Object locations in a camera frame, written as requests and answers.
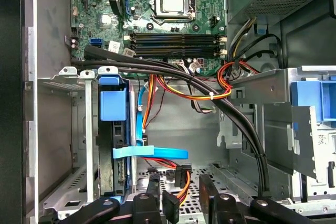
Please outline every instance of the green circuit board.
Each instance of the green circuit board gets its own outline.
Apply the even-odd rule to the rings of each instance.
[[[88,0],[88,8],[81,0],[72,0],[71,26],[77,27],[79,33],[78,48],[72,50],[72,56],[83,59],[83,50],[91,38],[103,39],[104,49],[108,50],[109,42],[115,41],[119,44],[118,53],[122,54],[125,47],[128,47],[127,40],[130,33],[160,33],[171,34],[172,27],[179,31],[175,34],[204,34],[204,35],[226,35],[224,20],[224,0],[195,0],[196,18],[190,23],[164,23],[159,25],[151,19],[153,11],[150,8],[150,0],[125,0],[124,15],[116,16],[112,12],[108,0]],[[130,14],[130,8],[136,7],[135,12]],[[211,27],[210,19],[219,17],[218,24]],[[102,19],[108,20],[108,24],[102,24]],[[153,29],[148,30],[146,25],[153,24]],[[193,25],[199,26],[194,31]],[[169,58],[170,63],[178,62],[179,59]],[[221,66],[222,59],[219,56],[205,58],[201,68],[201,75],[211,76]]]

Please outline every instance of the screw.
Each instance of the screw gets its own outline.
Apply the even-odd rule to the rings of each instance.
[[[143,194],[143,195],[140,196],[140,199],[148,199],[148,196]]]
[[[223,199],[223,200],[229,200],[230,199],[229,196],[227,196],[226,194],[222,194],[220,196],[220,198]]]
[[[267,202],[266,202],[266,201],[263,201],[263,200],[261,200],[261,199],[257,200],[257,203],[258,203],[259,205],[261,205],[262,207],[266,207],[266,206],[268,206]]]
[[[105,201],[104,203],[103,203],[103,205],[104,206],[111,206],[111,205],[113,205],[113,202],[111,202],[111,201]]]

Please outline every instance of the motherboard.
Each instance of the motherboard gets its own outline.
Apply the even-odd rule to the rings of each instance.
[[[224,0],[72,0],[71,51],[87,44],[129,57],[181,59],[214,75],[226,55]]]

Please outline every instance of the blue sata port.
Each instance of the blue sata port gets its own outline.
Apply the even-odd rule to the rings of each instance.
[[[90,39],[90,45],[102,48],[103,47],[103,39]]]

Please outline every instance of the capacitor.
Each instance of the capacitor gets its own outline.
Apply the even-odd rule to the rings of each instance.
[[[71,40],[71,43],[72,43],[72,44],[75,44],[76,46],[79,44],[78,41],[76,41],[75,39],[72,39],[72,40]]]
[[[76,49],[76,50],[79,49],[79,47],[76,46],[75,44],[72,44],[72,45],[71,45],[71,48],[72,48],[72,49]]]

